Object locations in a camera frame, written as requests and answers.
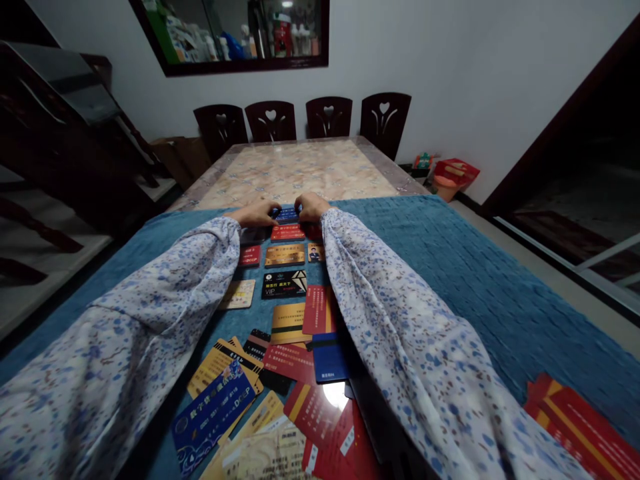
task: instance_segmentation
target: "cardboard box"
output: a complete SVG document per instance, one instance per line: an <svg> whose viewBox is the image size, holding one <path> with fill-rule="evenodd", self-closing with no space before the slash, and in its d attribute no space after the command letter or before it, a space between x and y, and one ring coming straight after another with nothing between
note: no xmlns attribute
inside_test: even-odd
<svg viewBox="0 0 640 480"><path fill-rule="evenodd" d="M211 166L200 137L160 138L150 146L182 190L187 190Z"/></svg>

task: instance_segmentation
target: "marble tabletop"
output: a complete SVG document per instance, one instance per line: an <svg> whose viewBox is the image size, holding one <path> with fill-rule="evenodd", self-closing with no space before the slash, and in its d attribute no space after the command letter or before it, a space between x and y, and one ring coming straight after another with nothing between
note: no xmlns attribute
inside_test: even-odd
<svg viewBox="0 0 640 480"><path fill-rule="evenodd" d="M168 211L294 203L306 191L328 201L429 194L366 138L338 137L234 145Z"/></svg>

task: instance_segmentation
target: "floral sleeve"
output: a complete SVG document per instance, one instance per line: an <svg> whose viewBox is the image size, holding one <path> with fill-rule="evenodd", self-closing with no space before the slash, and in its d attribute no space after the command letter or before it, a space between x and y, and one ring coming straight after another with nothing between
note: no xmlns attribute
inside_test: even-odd
<svg viewBox="0 0 640 480"><path fill-rule="evenodd" d="M0 389L0 477L116 476L226 292L239 232L220 217L186 233Z"/></svg>
<svg viewBox="0 0 640 480"><path fill-rule="evenodd" d="M356 348L441 478L590 478L518 405L468 321L358 218L330 209L321 221Z"/></svg>

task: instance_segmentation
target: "hand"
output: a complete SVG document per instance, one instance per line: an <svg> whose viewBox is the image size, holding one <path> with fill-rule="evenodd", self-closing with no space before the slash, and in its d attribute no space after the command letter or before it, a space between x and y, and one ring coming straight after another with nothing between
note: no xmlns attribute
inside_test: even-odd
<svg viewBox="0 0 640 480"><path fill-rule="evenodd" d="M300 221L318 222L320 216L331 208L329 202L320 198L313 192L307 192L300 195L295 200L295 209L298 210L298 206L302 205L302 212L300 212Z"/></svg>
<svg viewBox="0 0 640 480"><path fill-rule="evenodd" d="M225 213L224 217L236 220L242 228L272 227L278 225L269 214L274 208L281 209L280 204L273 200L260 200L239 210Z"/></svg>

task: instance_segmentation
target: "blue card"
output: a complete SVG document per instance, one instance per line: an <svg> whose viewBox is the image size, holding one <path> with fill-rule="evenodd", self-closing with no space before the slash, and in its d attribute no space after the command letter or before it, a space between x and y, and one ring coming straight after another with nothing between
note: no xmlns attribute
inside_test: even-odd
<svg viewBox="0 0 640 480"><path fill-rule="evenodd" d="M280 210L280 214L278 214L275 220L280 225L284 225L286 223L296 223L298 222L298 214L295 209L282 209Z"/></svg>
<svg viewBox="0 0 640 480"><path fill-rule="evenodd" d="M188 476L255 398L238 359L184 409L171 424L180 473Z"/></svg>
<svg viewBox="0 0 640 480"><path fill-rule="evenodd" d="M347 331L314 335L311 348L316 383L348 380L362 366L360 356Z"/></svg>

